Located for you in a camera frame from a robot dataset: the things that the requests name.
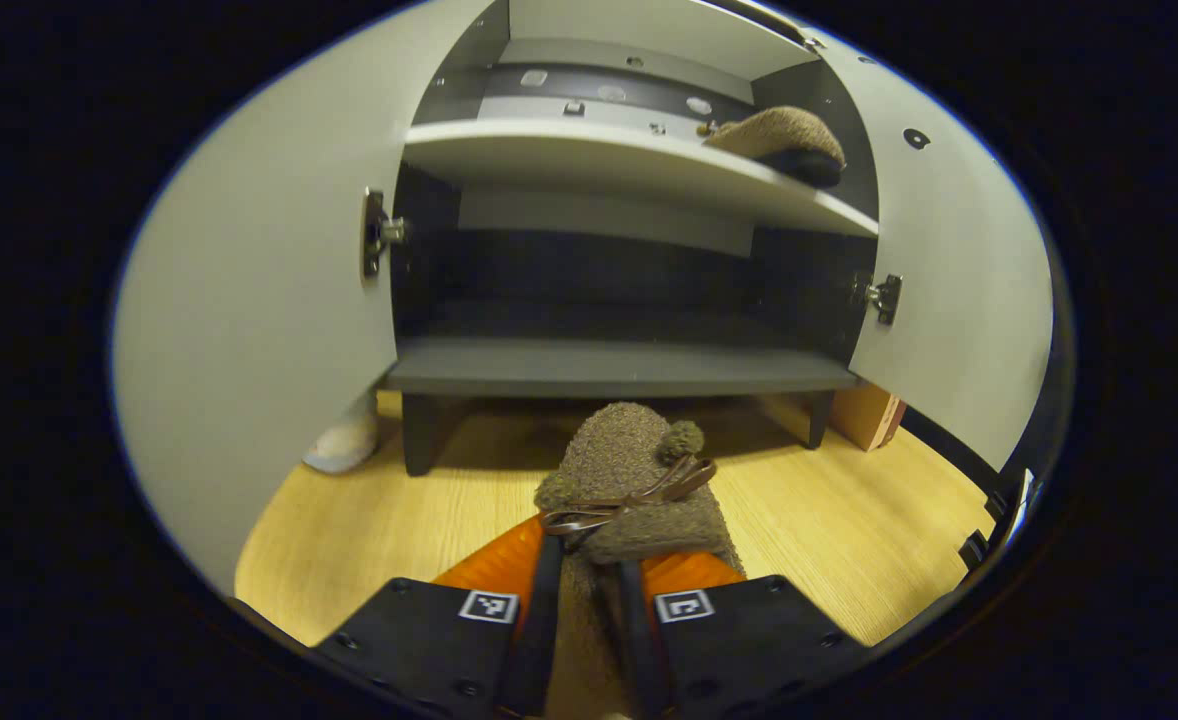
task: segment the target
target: gray shelf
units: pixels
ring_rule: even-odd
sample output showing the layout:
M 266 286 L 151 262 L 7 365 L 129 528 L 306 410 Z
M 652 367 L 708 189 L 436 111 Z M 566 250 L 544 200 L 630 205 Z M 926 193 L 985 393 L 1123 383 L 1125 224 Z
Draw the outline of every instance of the gray shelf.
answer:
M 385 387 L 417 395 L 666 397 L 854 387 L 749 315 L 452 302 L 398 341 Z

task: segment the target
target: dark background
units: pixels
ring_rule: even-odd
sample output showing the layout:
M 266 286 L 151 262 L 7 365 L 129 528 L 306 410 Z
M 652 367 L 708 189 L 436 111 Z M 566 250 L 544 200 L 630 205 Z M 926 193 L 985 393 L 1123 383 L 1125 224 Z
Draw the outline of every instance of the dark background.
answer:
M 1027 551 L 840 716 L 1178 716 L 1178 4 L 814 4 L 993 143 L 1061 242 L 1073 432 Z M 0 4 L 0 715 L 370 716 L 155 533 L 110 293 L 170 170 L 377 4 Z M 969 623 L 969 628 L 962 626 Z

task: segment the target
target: shelf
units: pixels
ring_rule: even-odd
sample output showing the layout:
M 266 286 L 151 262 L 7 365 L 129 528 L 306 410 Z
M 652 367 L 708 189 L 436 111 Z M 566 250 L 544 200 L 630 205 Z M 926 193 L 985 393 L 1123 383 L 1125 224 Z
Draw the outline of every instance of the shelf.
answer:
M 408 131 L 402 159 L 457 187 L 615 194 L 772 227 L 876 237 L 878 223 L 821 190 L 696 143 L 583 119 L 481 119 Z
M 673 397 L 854 387 L 752 316 L 454 302 L 398 342 L 385 387 L 423 395 Z

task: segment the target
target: white shelf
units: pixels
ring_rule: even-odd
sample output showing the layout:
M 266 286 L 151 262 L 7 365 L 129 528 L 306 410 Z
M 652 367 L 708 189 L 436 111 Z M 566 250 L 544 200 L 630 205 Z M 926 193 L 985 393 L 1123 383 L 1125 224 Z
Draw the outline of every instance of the white shelf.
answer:
M 846 202 L 754 160 L 578 118 L 422 124 L 408 132 L 402 159 L 461 187 L 615 194 L 773 227 L 878 235 L 876 220 Z

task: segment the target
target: cabinet leg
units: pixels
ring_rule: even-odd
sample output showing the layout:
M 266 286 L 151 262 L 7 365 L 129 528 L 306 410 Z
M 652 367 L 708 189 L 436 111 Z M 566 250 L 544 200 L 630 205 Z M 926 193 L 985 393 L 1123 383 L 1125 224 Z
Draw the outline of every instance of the cabinet leg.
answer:
M 807 447 L 816 450 L 825 440 L 825 428 L 828 425 L 828 414 L 833 409 L 833 391 L 810 394 L 812 427 L 807 432 Z
M 402 394 L 402 461 L 412 478 L 434 468 L 437 424 L 434 397 Z

